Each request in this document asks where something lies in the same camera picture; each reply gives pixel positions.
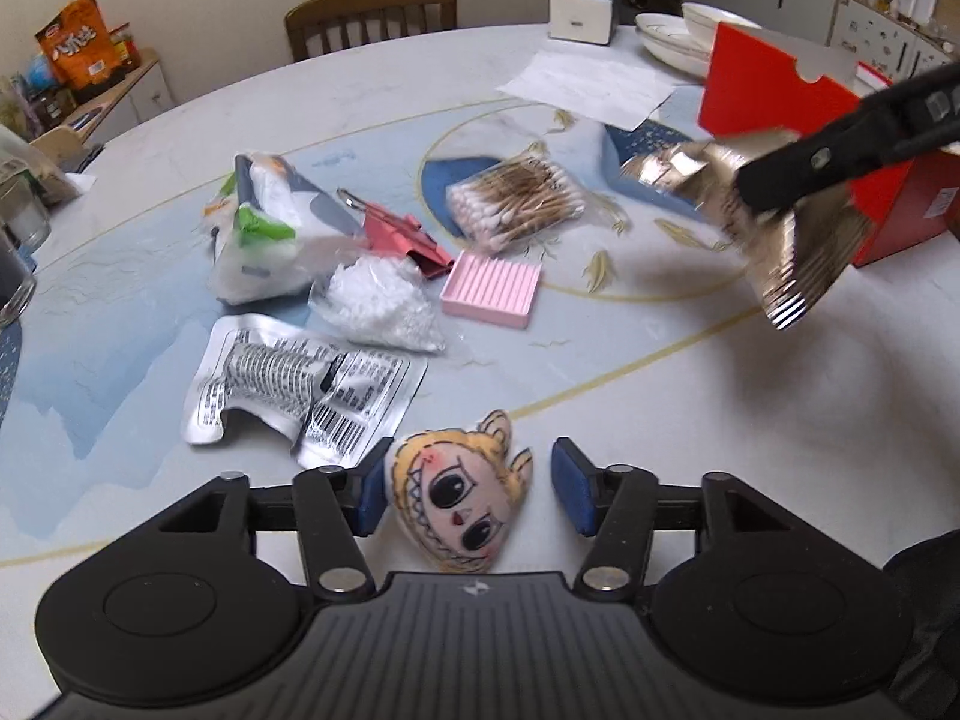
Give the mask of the pink red binder clip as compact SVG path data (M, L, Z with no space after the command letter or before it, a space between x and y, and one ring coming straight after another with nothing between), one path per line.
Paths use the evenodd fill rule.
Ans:
M346 188L337 190L337 197L348 208L363 213L363 229L371 252L384 257L407 257L427 280L444 277L454 266L449 255L428 234L415 216L397 216L377 203L361 200Z

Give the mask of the white paper sheet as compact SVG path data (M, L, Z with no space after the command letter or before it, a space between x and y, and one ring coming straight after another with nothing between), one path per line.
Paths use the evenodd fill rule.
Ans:
M561 52L537 52L501 93L633 132L677 87L656 70Z

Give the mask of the white green tissue pack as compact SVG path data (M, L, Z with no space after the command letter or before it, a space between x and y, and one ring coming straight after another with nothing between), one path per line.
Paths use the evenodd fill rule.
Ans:
M228 305L301 293L368 249L342 203L275 154L238 154L202 223L212 241L208 286Z

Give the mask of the cotton swab pack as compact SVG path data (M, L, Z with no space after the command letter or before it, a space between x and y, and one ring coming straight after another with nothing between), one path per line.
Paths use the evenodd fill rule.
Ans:
M449 185L446 208L467 241L500 254L581 218L586 191L559 164L521 154Z

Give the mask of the glass jar dark contents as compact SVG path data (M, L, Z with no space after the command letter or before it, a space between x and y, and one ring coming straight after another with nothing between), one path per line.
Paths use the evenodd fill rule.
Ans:
M0 328L10 327L28 307L36 289L34 268L8 227L0 227Z

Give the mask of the gold foil snack bag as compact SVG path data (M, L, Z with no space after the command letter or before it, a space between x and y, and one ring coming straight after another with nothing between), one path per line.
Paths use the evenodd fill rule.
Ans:
M739 171L799 140L789 128L683 142L636 154L622 176L698 211L734 244L763 312L786 330L832 288L871 235L872 223L846 185L786 210L752 210L736 187Z

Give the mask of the cartoon face plush keychain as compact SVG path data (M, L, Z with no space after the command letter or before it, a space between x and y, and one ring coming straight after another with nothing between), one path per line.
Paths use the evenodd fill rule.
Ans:
M455 574L488 571L532 475L532 452L512 447L512 422L501 410L472 429L444 427L394 440L384 472L407 535L439 569Z

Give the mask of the white bowl gold rim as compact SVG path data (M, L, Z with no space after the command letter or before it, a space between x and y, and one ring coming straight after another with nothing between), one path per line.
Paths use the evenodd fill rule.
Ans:
M686 31L690 32L693 41L711 52L716 41L716 32L721 25L731 25L743 29L758 29L757 23L747 20L743 16L726 11L713 5L697 4L697 2L683 2L682 18Z

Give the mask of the red white cardboard box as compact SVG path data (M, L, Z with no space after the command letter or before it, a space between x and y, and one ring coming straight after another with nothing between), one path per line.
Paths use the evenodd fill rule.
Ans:
M766 29L724 23L715 32L698 124L715 135L787 128L812 135L853 112L854 55ZM857 208L874 223L857 268L958 229L958 148L924 154L853 182Z

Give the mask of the pink ribbed soap tray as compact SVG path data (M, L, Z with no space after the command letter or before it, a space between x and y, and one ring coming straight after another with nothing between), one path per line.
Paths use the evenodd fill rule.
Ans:
M534 263L462 252L441 291L444 314L523 330L539 289L542 267Z

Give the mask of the stack of white plates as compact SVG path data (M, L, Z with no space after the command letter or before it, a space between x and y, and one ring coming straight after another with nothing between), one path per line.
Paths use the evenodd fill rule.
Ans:
M635 25L643 47L663 64L700 80L708 76L711 50L698 43L680 16L640 13Z

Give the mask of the clear bag white beads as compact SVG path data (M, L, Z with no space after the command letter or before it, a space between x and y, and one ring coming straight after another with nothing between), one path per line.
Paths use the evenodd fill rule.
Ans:
M361 255L311 286L320 320L354 344L439 355L446 339L425 278L409 257Z

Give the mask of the silver foil blister pack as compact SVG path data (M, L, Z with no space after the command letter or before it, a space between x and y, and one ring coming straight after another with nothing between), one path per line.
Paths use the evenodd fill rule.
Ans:
M348 346L262 314L217 320L184 401L182 438L213 445L229 413L291 442L304 470L355 468L397 431L427 373L424 359Z

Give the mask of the orange snack bag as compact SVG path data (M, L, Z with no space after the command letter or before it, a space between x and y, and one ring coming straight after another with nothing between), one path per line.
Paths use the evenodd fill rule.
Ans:
M124 79L125 68L96 0L65 5L36 32L36 41L55 78L82 101Z

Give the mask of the white side cabinet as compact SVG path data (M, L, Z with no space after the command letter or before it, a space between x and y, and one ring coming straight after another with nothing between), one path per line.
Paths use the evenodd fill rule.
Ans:
M80 143L105 145L176 105L155 49L142 50L142 65L98 98L75 109L53 132L65 130Z

